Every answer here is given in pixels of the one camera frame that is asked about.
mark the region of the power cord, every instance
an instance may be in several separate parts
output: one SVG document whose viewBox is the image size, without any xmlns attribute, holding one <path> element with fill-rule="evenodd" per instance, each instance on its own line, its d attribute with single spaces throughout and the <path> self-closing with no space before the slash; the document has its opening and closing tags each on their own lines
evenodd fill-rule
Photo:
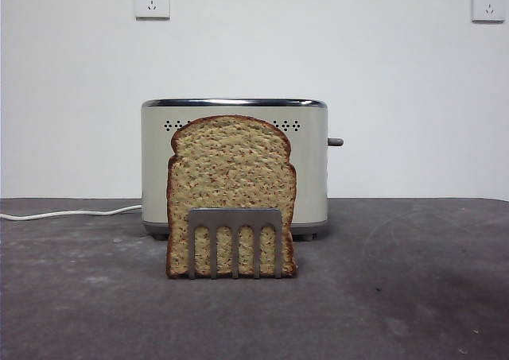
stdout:
<svg viewBox="0 0 509 360">
<path fill-rule="evenodd" d="M 46 219 L 48 217 L 57 217 L 59 215 L 117 215 L 124 211 L 134 211 L 141 209 L 142 205 L 133 205 L 132 207 L 121 207 L 114 211 L 54 211 L 53 213 L 43 213 L 41 215 L 4 215 L 0 213 L 0 219 L 8 219 L 10 221 L 29 221 L 31 219 Z"/>
</svg>

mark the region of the toaster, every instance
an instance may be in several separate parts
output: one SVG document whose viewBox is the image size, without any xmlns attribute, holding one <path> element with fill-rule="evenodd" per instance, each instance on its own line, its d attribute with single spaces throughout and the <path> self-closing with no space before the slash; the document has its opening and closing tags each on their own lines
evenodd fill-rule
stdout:
<svg viewBox="0 0 509 360">
<path fill-rule="evenodd" d="M 327 147 L 342 139 L 327 136 L 327 106 L 305 99 L 158 99 L 142 105 L 142 221 L 156 239 L 169 235 L 166 185 L 173 134 L 192 120 L 244 115 L 279 128 L 291 144 L 297 198 L 291 231 L 312 240 L 327 226 Z"/>
</svg>

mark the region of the bread slice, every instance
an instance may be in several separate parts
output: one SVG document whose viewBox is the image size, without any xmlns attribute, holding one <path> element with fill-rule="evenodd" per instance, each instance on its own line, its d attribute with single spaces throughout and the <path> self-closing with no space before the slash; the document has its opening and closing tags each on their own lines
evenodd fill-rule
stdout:
<svg viewBox="0 0 509 360">
<path fill-rule="evenodd" d="M 289 162 L 286 135 L 270 123 L 238 115 L 197 119 L 172 138 L 175 155 L 168 165 L 168 221 L 171 234 L 166 255 L 168 277 L 188 271 L 188 212 L 198 207 L 276 207 L 282 213 L 282 276 L 296 275 L 289 227 L 297 191 L 297 175 Z M 274 275 L 275 234 L 264 227 L 260 237 L 260 275 Z M 195 271 L 210 276 L 208 230 L 195 230 Z M 231 274 L 231 232 L 217 231 L 217 274 Z M 253 274 L 253 231 L 239 236 L 239 275 Z"/>
</svg>

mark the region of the electrical outlet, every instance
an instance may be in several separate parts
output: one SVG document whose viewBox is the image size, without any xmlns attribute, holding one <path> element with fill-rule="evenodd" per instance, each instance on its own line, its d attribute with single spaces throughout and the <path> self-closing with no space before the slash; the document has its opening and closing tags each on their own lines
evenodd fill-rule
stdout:
<svg viewBox="0 0 509 360">
<path fill-rule="evenodd" d="M 169 0 L 134 0 L 134 15 L 137 19 L 169 18 Z"/>
<path fill-rule="evenodd" d="M 472 21 L 504 22 L 506 0 L 472 0 Z"/>
</svg>

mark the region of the dusty surface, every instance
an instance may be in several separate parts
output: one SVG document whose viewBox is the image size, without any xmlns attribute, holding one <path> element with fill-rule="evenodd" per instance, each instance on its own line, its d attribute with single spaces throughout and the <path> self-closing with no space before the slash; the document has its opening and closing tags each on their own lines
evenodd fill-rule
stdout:
<svg viewBox="0 0 509 360">
<path fill-rule="evenodd" d="M 330 199 L 329 219 L 297 278 L 257 281 L 167 279 L 139 213 L 3 222 L 2 359 L 508 359 L 509 203 Z"/>
</svg>

